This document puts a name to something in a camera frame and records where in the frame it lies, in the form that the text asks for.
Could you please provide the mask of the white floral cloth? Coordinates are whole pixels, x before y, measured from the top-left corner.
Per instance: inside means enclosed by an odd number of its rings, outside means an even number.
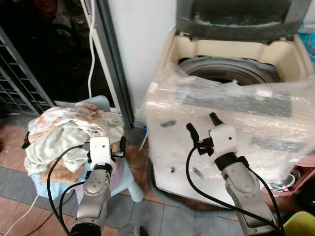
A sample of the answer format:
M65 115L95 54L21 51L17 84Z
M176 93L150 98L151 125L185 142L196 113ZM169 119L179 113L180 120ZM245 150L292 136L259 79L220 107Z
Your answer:
M52 107L29 124L29 132L41 136L66 124L76 125L90 137L113 137L124 133L121 116L106 112L89 102L79 102L68 107Z

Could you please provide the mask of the pale green towel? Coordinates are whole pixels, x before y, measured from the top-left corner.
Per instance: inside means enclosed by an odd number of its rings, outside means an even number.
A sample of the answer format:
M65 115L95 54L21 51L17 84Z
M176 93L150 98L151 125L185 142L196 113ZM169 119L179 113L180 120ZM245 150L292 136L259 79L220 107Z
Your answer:
M120 141L124 122L120 117L98 119L95 123L72 122L51 126L50 132L36 137L36 120L29 122L29 143L26 148L25 169L29 175L42 173L68 148L86 143L92 137L108 137L111 144Z

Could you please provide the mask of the grey washing machine lid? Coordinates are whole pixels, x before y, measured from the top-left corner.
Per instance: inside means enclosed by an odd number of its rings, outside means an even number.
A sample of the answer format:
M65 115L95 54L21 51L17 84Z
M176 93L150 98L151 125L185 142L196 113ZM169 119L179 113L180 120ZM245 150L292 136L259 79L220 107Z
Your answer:
M176 0L176 29L198 40L279 40L297 34L312 0Z

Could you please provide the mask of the pink plastic basin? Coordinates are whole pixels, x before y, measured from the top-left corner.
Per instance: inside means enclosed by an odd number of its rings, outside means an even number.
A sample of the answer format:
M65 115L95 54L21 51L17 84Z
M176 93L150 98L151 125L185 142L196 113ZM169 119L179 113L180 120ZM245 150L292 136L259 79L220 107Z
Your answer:
M296 193L299 192L299 189L310 180L315 171L315 153L310 153L304 157L297 163L297 165L293 166L292 171L290 171L290 175L294 175L296 177L295 184L291 187L289 192L277 192L273 191L274 196L286 197L289 198Z

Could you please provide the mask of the dark metal gate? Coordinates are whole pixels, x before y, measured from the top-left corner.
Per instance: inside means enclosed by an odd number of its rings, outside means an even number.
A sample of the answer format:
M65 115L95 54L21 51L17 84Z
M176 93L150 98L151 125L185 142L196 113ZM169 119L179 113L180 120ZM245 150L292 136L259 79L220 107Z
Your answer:
M40 115L55 105L0 27L0 107Z

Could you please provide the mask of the white cup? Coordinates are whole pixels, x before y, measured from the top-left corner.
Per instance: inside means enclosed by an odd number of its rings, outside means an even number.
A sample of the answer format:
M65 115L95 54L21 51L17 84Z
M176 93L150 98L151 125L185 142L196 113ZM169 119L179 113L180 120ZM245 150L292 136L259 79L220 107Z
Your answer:
M272 182L269 187L273 191L277 192L289 192L291 187L295 184L296 177L294 175L288 175L285 179L279 182Z

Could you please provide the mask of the clear plastic film wrap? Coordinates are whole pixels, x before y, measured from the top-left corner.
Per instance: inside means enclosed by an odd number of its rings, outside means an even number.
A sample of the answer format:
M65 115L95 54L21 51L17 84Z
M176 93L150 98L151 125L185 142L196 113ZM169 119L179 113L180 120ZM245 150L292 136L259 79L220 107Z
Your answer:
M193 146L186 125L204 139L213 128L210 113L235 128L238 155L268 182L283 179L315 146L314 81L240 86L169 65L151 82L143 111L158 172L184 171Z

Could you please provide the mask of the colourful teal patterned cloth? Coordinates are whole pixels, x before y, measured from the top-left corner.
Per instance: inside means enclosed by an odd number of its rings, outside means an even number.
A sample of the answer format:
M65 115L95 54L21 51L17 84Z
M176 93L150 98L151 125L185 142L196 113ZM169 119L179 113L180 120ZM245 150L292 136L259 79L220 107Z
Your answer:
M315 62L315 33L298 33L312 62Z

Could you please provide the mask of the dark grey door frame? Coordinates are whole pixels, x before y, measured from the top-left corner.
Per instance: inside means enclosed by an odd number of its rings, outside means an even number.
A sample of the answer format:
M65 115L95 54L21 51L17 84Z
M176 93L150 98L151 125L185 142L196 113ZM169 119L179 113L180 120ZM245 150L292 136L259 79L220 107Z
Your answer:
M122 115L125 129L134 128L134 109L126 83L123 61L120 56L112 13L108 0L95 0L96 39L104 76L116 110Z

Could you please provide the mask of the light blue plastic stool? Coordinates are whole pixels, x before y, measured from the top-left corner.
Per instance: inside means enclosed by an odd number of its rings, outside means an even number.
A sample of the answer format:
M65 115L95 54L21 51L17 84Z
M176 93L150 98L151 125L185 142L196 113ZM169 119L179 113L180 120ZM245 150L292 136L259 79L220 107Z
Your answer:
M94 104L104 112L110 112L109 100L105 96L90 97L85 100L85 103ZM128 164L127 159L117 157L117 169L111 178L112 196L128 192L134 202L141 202L144 199L144 193L134 180L132 170ZM30 175L34 182L39 196L47 198L46 184L40 181L41 174Z

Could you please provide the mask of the beige top-load washing machine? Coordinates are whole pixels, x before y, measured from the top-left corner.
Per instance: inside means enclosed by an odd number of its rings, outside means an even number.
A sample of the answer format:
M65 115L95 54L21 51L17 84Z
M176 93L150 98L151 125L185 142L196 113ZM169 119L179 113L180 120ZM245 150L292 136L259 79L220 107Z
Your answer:
M157 189L207 202L187 182L186 125L205 139L212 113L267 183L287 178L315 148L315 72L298 36L312 0L176 0L175 16L143 107Z

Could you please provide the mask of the yellow green plastic bin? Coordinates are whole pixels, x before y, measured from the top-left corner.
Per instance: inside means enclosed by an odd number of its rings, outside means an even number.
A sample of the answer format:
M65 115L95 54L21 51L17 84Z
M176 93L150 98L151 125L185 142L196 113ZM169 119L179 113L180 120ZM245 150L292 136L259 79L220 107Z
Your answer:
M300 211L283 224L286 236L315 236L315 216Z

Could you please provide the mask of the grey washing machine drum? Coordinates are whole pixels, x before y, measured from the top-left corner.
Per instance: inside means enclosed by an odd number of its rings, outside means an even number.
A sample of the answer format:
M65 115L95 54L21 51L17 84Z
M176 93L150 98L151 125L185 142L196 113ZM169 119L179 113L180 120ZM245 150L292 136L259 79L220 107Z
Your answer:
M274 65L253 59L202 56L182 59L178 65L189 76L224 84L236 81L240 86L248 86L281 82Z

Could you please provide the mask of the orange brown cloth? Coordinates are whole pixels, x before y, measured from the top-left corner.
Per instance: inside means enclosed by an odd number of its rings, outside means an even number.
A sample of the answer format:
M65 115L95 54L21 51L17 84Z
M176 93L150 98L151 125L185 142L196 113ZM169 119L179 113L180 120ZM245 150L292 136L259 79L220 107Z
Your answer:
M82 165L76 171L70 171L65 164L60 161L54 169L52 169L52 174L50 175L50 182L52 183L67 183L67 184L74 184L76 182L81 181L85 177L83 173L86 165ZM38 180L39 182L46 183L47 176L49 175L50 168L52 167L52 163L43 171L42 173L38 173L38 176L33 175L34 180Z

